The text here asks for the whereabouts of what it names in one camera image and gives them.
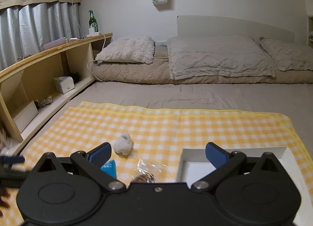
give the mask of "white stuffed toy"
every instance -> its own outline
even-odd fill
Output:
[[[134,142],[131,140],[128,132],[123,133],[113,145],[113,149],[116,154],[126,157],[131,154],[133,147]]]

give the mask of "bottle label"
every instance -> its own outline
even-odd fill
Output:
[[[97,23],[92,23],[90,25],[90,28],[93,27],[94,28],[94,31],[97,32],[98,31],[98,26],[97,26]]]

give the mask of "white box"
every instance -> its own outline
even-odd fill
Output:
[[[26,106],[17,110],[16,114],[13,114],[13,121],[15,122],[18,130],[22,132],[37,114],[38,110],[35,106],[35,103],[32,101]]]
[[[272,152],[283,165],[301,194],[301,206],[295,217],[297,226],[312,225],[313,207],[306,183],[291,150],[286,146],[268,148],[225,149],[227,152],[234,150],[245,153],[248,157],[261,157],[264,152]],[[178,171],[177,182],[186,182],[188,187],[203,178],[216,168],[207,160],[205,149],[183,149]]]
[[[100,33],[99,32],[96,32],[96,33],[91,33],[91,34],[87,34],[87,38],[89,37],[93,37],[93,36],[99,36]]]
[[[54,86],[58,92],[63,94],[75,88],[73,79],[67,76],[54,78]]]

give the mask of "green glass bottle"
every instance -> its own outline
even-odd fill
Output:
[[[89,11],[90,19],[89,19],[89,27],[94,27],[94,31],[98,32],[98,23],[97,20],[94,18],[94,12],[92,10]]]

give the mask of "blanket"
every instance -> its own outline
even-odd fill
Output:
[[[112,153],[117,178],[128,184],[140,158],[166,165],[158,182],[174,182],[183,148],[204,149],[208,142],[222,148],[288,146],[301,168],[313,200],[313,162],[290,119],[278,113],[239,110],[147,109],[110,103],[83,101],[65,113],[26,151],[25,165],[31,169],[42,154],[66,157],[77,150],[90,151],[104,142],[114,143],[129,132],[134,151],[125,159]],[[16,206],[16,190],[10,190],[11,209],[3,210],[0,225],[18,226],[22,217]]]
[[[272,76],[273,61],[249,37],[173,37],[168,40],[170,76]]]
[[[170,78],[167,50],[156,49],[152,64],[102,63],[92,66],[92,73],[103,81],[118,81],[135,84],[255,84],[313,83],[313,71],[276,71],[272,76],[194,76],[174,80]]]

